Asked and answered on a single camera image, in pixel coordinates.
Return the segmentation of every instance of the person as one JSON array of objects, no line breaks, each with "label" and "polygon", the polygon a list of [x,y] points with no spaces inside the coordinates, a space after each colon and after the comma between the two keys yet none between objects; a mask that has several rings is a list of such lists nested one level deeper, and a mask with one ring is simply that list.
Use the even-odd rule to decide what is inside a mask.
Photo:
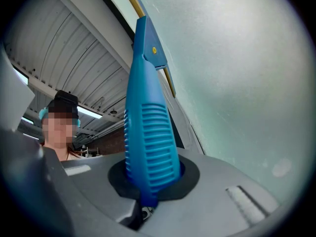
[{"label": "person", "polygon": [[70,147],[80,127],[77,106],[76,96],[59,90],[39,113],[44,135],[42,146],[53,149],[60,161],[82,158]]}]

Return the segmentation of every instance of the fluorescent light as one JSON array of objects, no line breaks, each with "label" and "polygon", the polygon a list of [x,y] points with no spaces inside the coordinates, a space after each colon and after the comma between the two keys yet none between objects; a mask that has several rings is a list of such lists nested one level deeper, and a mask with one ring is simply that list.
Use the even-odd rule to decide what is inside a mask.
[{"label": "fluorescent light", "polygon": [[24,121],[26,121],[26,122],[28,122],[28,123],[30,123],[30,124],[34,124],[33,121],[31,121],[31,120],[29,120],[29,119],[27,119],[27,118],[25,118],[25,117],[21,117],[21,120],[24,120]]},{"label": "fluorescent light", "polygon": [[23,133],[23,135],[28,136],[28,137],[33,138],[33,139],[36,139],[36,140],[39,139],[39,138],[33,137],[33,136],[31,136],[31,135],[28,135],[28,134],[26,134],[26,133]]},{"label": "fluorescent light", "polygon": [[16,74],[18,75],[18,77],[22,80],[22,82],[25,83],[26,85],[28,85],[29,79],[25,75],[23,75],[21,72],[19,72],[18,70],[15,69],[15,71],[16,71]]},{"label": "fluorescent light", "polygon": [[97,114],[97,113],[94,113],[94,112],[92,112],[92,111],[89,111],[89,110],[87,110],[87,109],[85,109],[85,108],[82,108],[82,107],[80,107],[80,106],[78,106],[77,108],[78,108],[78,112],[87,114],[87,115],[89,115],[89,116],[91,116],[91,117],[94,117],[94,118],[96,118],[96,119],[100,119],[100,118],[102,117],[102,115]]}]

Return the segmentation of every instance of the white wall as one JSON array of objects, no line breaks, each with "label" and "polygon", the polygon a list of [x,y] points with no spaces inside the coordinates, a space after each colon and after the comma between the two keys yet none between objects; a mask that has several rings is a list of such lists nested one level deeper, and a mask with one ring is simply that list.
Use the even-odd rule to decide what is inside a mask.
[{"label": "white wall", "polygon": [[286,0],[142,0],[209,156],[279,201],[314,157],[315,55]]}]

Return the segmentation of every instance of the ceiling beam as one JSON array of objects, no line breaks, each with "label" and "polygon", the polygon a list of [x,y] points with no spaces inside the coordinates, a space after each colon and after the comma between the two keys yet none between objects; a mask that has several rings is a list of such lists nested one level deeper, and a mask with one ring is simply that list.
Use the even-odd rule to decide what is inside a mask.
[{"label": "ceiling beam", "polygon": [[27,135],[36,137],[36,138],[38,138],[41,142],[44,141],[43,135],[39,135],[37,132],[35,132],[34,130],[32,130],[31,128],[28,128],[28,127],[26,127],[26,126],[20,125],[18,131],[21,132],[21,133],[25,133],[25,134],[27,134]]},{"label": "ceiling beam", "polygon": [[103,0],[60,1],[129,73],[133,60],[133,42]]},{"label": "ceiling beam", "polygon": [[21,120],[21,124],[23,124],[24,126],[26,126],[27,128],[29,128],[29,129],[31,129],[31,130],[33,130],[33,131],[36,131],[36,132],[38,132],[38,133],[42,133],[41,128],[38,127],[38,126],[36,126],[36,125],[33,125],[33,124],[31,124],[31,123],[28,123],[28,122],[26,122],[26,121],[24,121],[24,120]]},{"label": "ceiling beam", "polygon": [[[30,109],[27,109],[26,112],[25,112],[26,115],[34,118],[34,119],[37,119],[39,120],[39,114],[30,110]],[[77,128],[77,132],[78,133],[85,133],[85,134],[90,134],[90,135],[94,135],[94,134],[97,134],[96,131],[92,131],[92,130],[88,130],[88,129],[84,129],[84,128]]]},{"label": "ceiling beam", "polygon": [[[30,86],[32,86],[33,88],[35,88],[39,92],[43,93],[44,95],[50,97],[51,99],[55,98],[55,95],[57,93],[57,91],[55,89],[53,89],[53,88],[49,87],[48,85],[46,85],[45,83],[41,82],[39,79],[35,78],[33,75],[31,75],[29,73],[25,73],[25,70],[19,64],[17,64],[15,61],[13,61],[12,59],[10,59],[10,62],[12,63],[12,65],[14,67],[16,67],[17,70],[26,74],[29,77],[29,85]],[[79,103],[78,105],[82,108],[89,110],[89,111],[98,113],[95,109],[88,107],[86,105],[83,105],[82,103]],[[119,118],[113,117],[113,116],[108,115],[108,114],[103,114],[103,113],[98,113],[98,114],[102,115],[102,119],[110,121],[110,122],[119,122],[120,121]]]},{"label": "ceiling beam", "polygon": [[124,126],[124,120],[121,120],[121,121],[119,121],[119,122],[117,122],[117,123],[105,128],[103,131],[101,131],[101,132],[97,133],[96,135],[92,136],[91,139],[95,140],[95,139],[97,139],[99,137],[107,135],[110,132],[113,132],[113,131],[121,128],[122,126]]}]

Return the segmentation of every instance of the corrugated metal ceiling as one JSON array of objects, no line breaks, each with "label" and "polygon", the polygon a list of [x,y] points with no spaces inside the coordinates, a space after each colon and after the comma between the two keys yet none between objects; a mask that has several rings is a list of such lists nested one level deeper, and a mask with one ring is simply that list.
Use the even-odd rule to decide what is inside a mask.
[{"label": "corrugated metal ceiling", "polygon": [[[53,89],[76,95],[102,113],[122,119],[128,73],[60,0],[29,0],[4,38],[10,59]],[[30,109],[39,112],[51,100],[30,87]],[[101,131],[113,123],[80,114],[81,127]]]}]

